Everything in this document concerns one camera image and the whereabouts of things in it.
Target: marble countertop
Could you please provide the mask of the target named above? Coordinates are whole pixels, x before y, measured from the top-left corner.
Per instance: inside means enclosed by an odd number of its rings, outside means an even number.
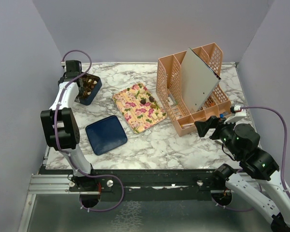
[[[88,64],[83,64],[83,70],[87,67]],[[94,169],[212,169],[223,163],[239,168],[237,162],[222,152],[220,145],[209,139],[211,133],[204,138],[200,138],[197,132],[179,137],[169,118],[140,134],[133,133],[112,96],[142,82],[158,99],[156,63],[93,64],[89,73],[101,78],[102,87],[91,105],[74,103],[72,110],[80,129],[80,147]],[[220,77],[220,87],[232,103],[246,104],[235,64],[222,65]],[[85,127],[111,115],[118,117],[128,142],[96,156],[89,144]],[[241,120],[241,123],[251,123],[250,117]],[[59,152],[51,148],[46,168],[70,169],[70,166]]]

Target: pink floral pattern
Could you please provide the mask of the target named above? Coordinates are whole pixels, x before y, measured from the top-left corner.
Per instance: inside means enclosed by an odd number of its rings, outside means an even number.
[[[139,91],[140,89],[144,89],[145,93],[141,93]],[[134,133],[141,133],[167,117],[165,111],[161,109],[157,101],[149,101],[150,96],[151,93],[142,83],[137,83],[113,95],[114,102]],[[143,99],[146,100],[144,105],[140,103]],[[150,108],[151,104],[154,104],[156,108]],[[154,119],[152,117],[153,114],[162,114],[162,118],[155,117],[156,119]]]
[[[128,115],[128,114],[125,115],[125,119],[126,119],[127,122],[129,122],[129,120],[130,120],[131,118],[132,118],[131,115]]]
[[[126,105],[129,105],[131,107],[135,107],[136,106],[136,104],[134,102],[126,102]]]
[[[150,108],[148,111],[148,117],[151,117],[151,115],[154,113],[154,109]]]
[[[138,84],[133,85],[131,88],[134,89],[134,90],[140,89],[140,87],[138,86]]]

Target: purple cable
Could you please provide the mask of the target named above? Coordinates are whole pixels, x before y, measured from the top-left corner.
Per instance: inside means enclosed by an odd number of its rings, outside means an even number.
[[[285,162],[286,162],[286,149],[287,149],[287,125],[286,122],[284,120],[284,118],[282,117],[282,115],[269,107],[264,107],[264,106],[243,106],[241,107],[241,109],[264,109],[264,110],[269,110],[274,112],[275,114],[277,114],[282,122],[282,125],[284,126],[284,133],[285,133],[285,137],[284,137],[284,146],[283,146],[283,150],[282,150],[282,162],[281,162],[281,171],[280,171],[280,178],[281,178],[281,183],[282,186],[284,187],[284,190],[286,191],[286,194],[288,195],[288,197],[290,198],[290,193],[288,191],[287,185],[286,185],[286,181],[285,181]]]
[[[74,81],[76,81],[78,78],[82,77],[83,75],[85,75],[91,68],[91,65],[92,65],[92,61],[91,61],[91,58],[90,56],[86,53],[86,52],[83,52],[81,50],[71,50],[69,52],[67,52],[66,54],[64,54],[63,58],[62,58],[62,61],[64,61],[65,57],[71,53],[71,52],[80,52],[80,53],[83,53],[84,55],[86,55],[89,59],[89,67],[86,69],[86,71],[84,73],[81,73],[80,75],[78,75],[77,77],[75,77],[74,79],[72,79],[71,81],[69,81],[66,86],[64,87],[64,89],[62,90],[60,96],[59,96],[59,100],[58,100],[58,104],[56,106],[56,109],[55,109],[55,115],[54,115],[54,130],[55,130],[55,140],[56,140],[56,145],[57,145],[57,148],[58,148],[58,151],[61,151],[61,152],[64,152],[66,153],[67,155],[69,155],[69,152],[67,151],[63,151],[60,147],[60,143],[59,143],[59,137],[58,137],[58,128],[57,128],[57,122],[58,122],[58,110],[59,110],[59,107],[60,107],[60,104],[59,102],[61,102],[62,98],[63,98],[63,94],[65,92],[65,90],[67,89],[67,87],[73,83]],[[71,157],[69,157],[69,161],[71,163],[71,165],[73,166],[73,168],[75,168],[79,173],[83,174],[84,176],[86,177],[89,177],[89,178],[100,178],[100,177],[112,177],[112,178],[115,178],[116,180],[118,180],[118,182],[120,183],[121,185],[121,190],[122,190],[122,194],[121,194],[121,198],[120,200],[118,201],[118,203],[116,205],[114,205],[113,207],[110,207],[108,209],[90,209],[90,208],[85,208],[81,202],[81,205],[84,209],[86,210],[89,210],[89,211],[94,211],[94,212],[106,212],[106,211],[110,211],[112,209],[115,209],[117,206],[120,205],[120,203],[122,202],[122,199],[124,198],[124,186],[121,182],[121,180],[117,177],[117,176],[114,176],[114,175],[96,175],[96,176],[92,176],[92,175],[88,175],[86,173],[84,173],[82,170],[79,170],[77,168],[77,166],[75,165],[75,163],[73,162],[73,160],[71,159]]]

